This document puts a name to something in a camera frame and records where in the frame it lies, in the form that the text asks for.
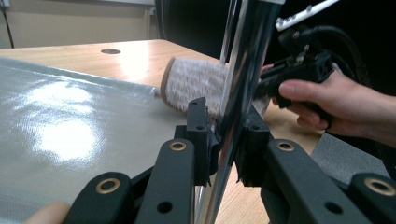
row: chrome rod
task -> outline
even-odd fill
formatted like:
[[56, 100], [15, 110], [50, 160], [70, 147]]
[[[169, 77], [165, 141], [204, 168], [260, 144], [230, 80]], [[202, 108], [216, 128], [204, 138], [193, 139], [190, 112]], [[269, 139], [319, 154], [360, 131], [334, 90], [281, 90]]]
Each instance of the chrome rod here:
[[285, 0], [244, 0], [233, 42], [217, 125], [221, 142], [219, 169], [210, 195], [205, 195], [205, 224], [214, 223], [233, 165], [233, 155], [268, 49], [281, 5]]

